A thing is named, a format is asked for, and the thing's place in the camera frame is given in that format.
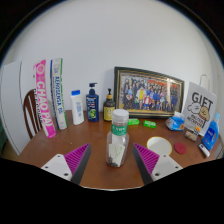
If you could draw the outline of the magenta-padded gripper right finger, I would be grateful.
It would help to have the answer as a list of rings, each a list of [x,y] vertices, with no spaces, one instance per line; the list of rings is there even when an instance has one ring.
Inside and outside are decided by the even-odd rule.
[[[132,153],[145,185],[182,169],[170,156],[158,155],[136,143],[133,144]]]

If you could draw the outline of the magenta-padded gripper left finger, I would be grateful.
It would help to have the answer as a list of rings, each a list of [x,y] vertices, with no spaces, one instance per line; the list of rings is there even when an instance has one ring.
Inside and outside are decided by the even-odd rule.
[[[91,144],[87,143],[66,155],[56,154],[42,169],[79,185],[90,155]]]

